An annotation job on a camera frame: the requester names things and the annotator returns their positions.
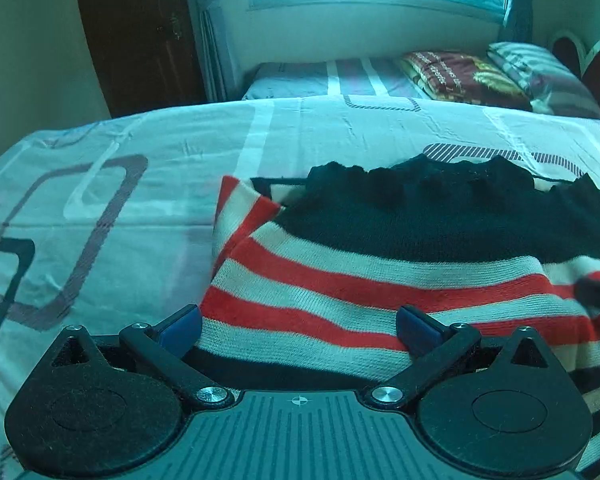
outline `pillow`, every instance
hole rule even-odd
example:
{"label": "pillow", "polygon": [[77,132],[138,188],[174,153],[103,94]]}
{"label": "pillow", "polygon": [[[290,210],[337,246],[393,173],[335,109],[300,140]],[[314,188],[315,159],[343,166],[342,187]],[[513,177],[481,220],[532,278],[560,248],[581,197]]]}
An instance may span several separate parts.
{"label": "pillow", "polygon": [[492,43],[487,54],[525,91],[535,112],[600,118],[591,92],[547,49],[506,41]]}
{"label": "pillow", "polygon": [[531,111],[525,93],[478,57],[460,52],[410,52],[400,63],[432,99]]}

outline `headboard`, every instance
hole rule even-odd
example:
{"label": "headboard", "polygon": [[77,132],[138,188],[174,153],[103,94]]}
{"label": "headboard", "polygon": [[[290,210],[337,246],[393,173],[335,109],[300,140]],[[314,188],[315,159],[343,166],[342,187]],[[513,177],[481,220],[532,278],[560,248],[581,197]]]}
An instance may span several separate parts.
{"label": "headboard", "polygon": [[600,105],[600,41],[585,56],[579,38],[568,30],[562,30],[554,35],[549,49],[582,80]]}

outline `patterned bed sheet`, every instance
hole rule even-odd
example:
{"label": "patterned bed sheet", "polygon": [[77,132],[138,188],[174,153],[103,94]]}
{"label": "patterned bed sheet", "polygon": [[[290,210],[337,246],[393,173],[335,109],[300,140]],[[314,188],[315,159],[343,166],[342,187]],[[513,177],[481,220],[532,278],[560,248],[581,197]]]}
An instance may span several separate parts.
{"label": "patterned bed sheet", "polygon": [[265,63],[243,99],[374,95],[430,99],[397,60],[340,59],[322,63]]}
{"label": "patterned bed sheet", "polygon": [[390,96],[169,108],[14,145],[0,158],[0,480],[22,471],[4,412],[64,325],[117,333],[200,301],[223,175],[297,178],[332,160],[369,170],[419,153],[501,155],[600,188],[600,121]]}

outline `black circular pad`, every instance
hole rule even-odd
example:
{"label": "black circular pad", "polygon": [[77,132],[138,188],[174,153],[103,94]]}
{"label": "black circular pad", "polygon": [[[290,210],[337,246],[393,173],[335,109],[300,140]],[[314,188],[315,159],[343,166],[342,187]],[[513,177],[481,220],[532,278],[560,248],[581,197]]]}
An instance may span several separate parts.
{"label": "black circular pad", "polygon": [[546,407],[533,396],[497,390],[474,400],[474,416],[487,428],[503,433],[524,433],[546,419]]}
{"label": "black circular pad", "polygon": [[51,405],[51,416],[56,424],[72,431],[104,430],[117,423],[125,411],[123,397],[98,388],[76,388]]}
{"label": "black circular pad", "polygon": [[146,462],[173,440],[182,420],[173,391],[150,377],[89,365],[53,368],[28,381],[5,416],[26,469],[52,477],[110,476]]}
{"label": "black circular pad", "polygon": [[418,428],[434,451],[473,474],[555,474],[579,459],[590,413],[577,391],[556,389],[552,378],[527,366],[451,378],[420,401]]}

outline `clothing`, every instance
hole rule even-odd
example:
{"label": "clothing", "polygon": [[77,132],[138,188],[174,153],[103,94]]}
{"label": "clothing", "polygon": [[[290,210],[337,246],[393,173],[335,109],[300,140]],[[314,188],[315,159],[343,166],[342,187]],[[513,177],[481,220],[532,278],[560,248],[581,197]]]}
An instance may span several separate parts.
{"label": "clothing", "polygon": [[[421,155],[369,172],[332,162],[292,182],[226,177],[214,260],[186,360],[225,386],[386,380],[411,363],[395,335],[395,311],[411,304],[483,335],[535,327],[600,434],[600,310],[573,291],[580,277],[600,280],[600,191],[587,175],[539,190],[504,158]],[[583,461],[594,478],[600,446]]]}

